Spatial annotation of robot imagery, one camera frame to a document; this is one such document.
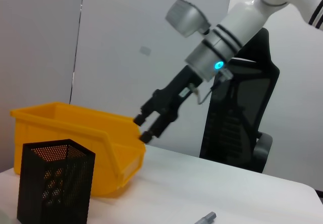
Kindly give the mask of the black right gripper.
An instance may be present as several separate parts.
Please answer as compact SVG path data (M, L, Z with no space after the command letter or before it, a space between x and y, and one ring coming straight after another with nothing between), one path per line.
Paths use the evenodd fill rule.
M159 113L159 117L140 136L140 140L149 143L153 137L159 138L169 124L178 118L179 107L192 92L189 90L184 96L180 96L180 93L190 84L199 86L201 83L202 79L189 66L185 66L165 88L157 89L133 119L136 125L142 126L154 111Z

